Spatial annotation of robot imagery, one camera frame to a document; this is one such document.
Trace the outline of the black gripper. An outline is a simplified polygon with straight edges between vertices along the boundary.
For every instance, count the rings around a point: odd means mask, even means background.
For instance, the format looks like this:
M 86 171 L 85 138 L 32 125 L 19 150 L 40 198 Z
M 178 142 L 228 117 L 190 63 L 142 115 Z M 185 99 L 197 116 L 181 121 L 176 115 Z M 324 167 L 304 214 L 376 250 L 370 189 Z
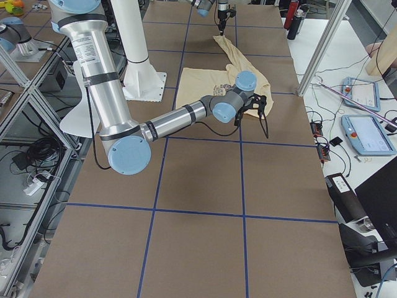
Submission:
M 224 34 L 224 24 L 226 24 L 229 18 L 234 18 L 236 15 L 235 8 L 227 8 L 224 10 L 218 10 L 217 17 L 218 17 L 218 30 L 220 35 Z
M 265 107 L 267 105 L 267 97 L 265 95 L 253 94 L 248 98 L 247 104 L 241 108 L 242 112 L 248 110 L 257 111 L 258 115 L 265 115 Z M 240 126 L 243 115 L 236 114 L 234 118 L 234 126 Z

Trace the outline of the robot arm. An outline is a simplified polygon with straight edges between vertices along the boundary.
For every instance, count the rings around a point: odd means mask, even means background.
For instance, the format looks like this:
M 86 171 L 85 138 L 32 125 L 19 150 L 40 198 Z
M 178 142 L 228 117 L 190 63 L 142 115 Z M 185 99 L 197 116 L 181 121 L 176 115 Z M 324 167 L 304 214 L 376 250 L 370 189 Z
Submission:
M 161 96 L 166 74 L 149 61 L 137 1 L 112 1 L 111 6 L 128 61 L 120 78 L 105 36 L 107 18 L 100 1 L 50 1 L 53 28 L 66 35 L 83 74 L 90 109 L 99 115 L 100 139 L 109 166 L 124 175 L 143 171 L 150 159 L 150 143 L 202 122 L 209 115 L 239 127 L 244 112 L 255 110 L 264 132 L 266 98 L 254 92 L 256 76 L 240 72 L 222 96 L 204 96 L 157 118 L 139 123 L 132 119 L 127 102 Z
M 223 36 L 225 33 L 228 19 L 234 18 L 236 16 L 236 6 L 231 6 L 228 0 L 189 0 L 188 3 L 192 7 L 196 8 L 198 14 L 202 17 L 208 16 L 212 6 L 216 5 L 216 15 L 214 15 L 214 21 L 221 36 Z

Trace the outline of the grey third robot arm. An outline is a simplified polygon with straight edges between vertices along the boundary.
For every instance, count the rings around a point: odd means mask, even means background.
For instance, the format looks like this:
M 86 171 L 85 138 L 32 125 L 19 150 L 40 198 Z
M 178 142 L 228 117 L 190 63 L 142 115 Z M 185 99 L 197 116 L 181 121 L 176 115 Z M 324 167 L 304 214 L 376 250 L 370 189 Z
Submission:
M 41 42 L 33 39 L 18 17 L 1 19 L 1 46 L 16 62 L 38 63 L 47 49 L 40 50 Z

